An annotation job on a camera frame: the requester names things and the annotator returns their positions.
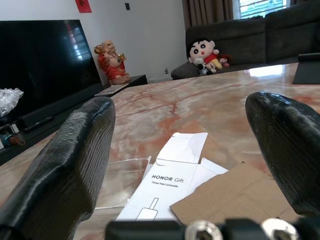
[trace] black tv screen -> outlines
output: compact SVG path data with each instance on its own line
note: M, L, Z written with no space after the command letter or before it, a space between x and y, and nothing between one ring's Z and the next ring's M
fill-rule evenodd
M0 89L24 91L12 120L100 83L79 20L0 21Z

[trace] curtain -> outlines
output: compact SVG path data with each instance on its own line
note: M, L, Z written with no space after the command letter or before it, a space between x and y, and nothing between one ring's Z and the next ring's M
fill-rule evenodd
M308 0L290 0L290 6L295 5L295 4L300 4L303 2L306 2Z
M233 0L182 0L185 29L233 19Z

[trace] brown cardboard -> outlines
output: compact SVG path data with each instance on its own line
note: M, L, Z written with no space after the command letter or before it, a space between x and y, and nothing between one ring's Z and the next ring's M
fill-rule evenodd
M170 208L186 225L196 220L223 223L230 218L249 218L257 223L267 218L294 222L300 217L275 180L246 163L213 177Z

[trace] white cardboard packaging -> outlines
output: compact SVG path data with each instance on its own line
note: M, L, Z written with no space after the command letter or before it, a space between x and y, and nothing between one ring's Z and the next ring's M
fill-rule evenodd
M227 171L205 158L198 164L207 135L174 133L116 220L175 220L172 204Z

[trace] marble table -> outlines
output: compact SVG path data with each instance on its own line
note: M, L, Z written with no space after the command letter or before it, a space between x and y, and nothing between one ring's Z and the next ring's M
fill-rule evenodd
M320 113L320 85L292 85L296 69L296 63L276 65L127 88L112 97L116 123L109 161L148 156L154 160L173 133L207 132L203 157L227 169L244 161L269 174L247 121L245 101L251 93L266 91L294 98ZM0 205L52 136L0 167ZM126 194L138 186L146 162L140 163L122 171L126 184L119 186L119 198L130 197ZM75 240L104 239L105 222L121 210L108 208L117 202L111 199L114 192L106 187L108 181L106 177L98 209L78 227Z

